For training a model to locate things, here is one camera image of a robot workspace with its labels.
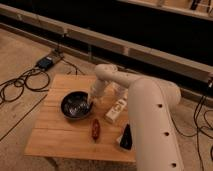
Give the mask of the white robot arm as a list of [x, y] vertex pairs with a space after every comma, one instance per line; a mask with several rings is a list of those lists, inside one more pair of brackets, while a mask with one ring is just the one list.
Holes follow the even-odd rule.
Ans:
[[95, 67], [91, 99], [100, 98], [110, 82], [128, 89], [128, 117], [137, 171], [184, 171], [170, 110], [181, 100], [180, 88], [156, 77], [121, 72], [115, 65]]

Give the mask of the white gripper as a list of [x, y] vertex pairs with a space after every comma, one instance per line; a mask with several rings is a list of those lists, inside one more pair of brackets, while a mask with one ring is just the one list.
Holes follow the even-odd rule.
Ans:
[[90, 88], [88, 102], [91, 103], [94, 99], [102, 97], [107, 85], [108, 83], [106, 81], [96, 79], [94, 84]]

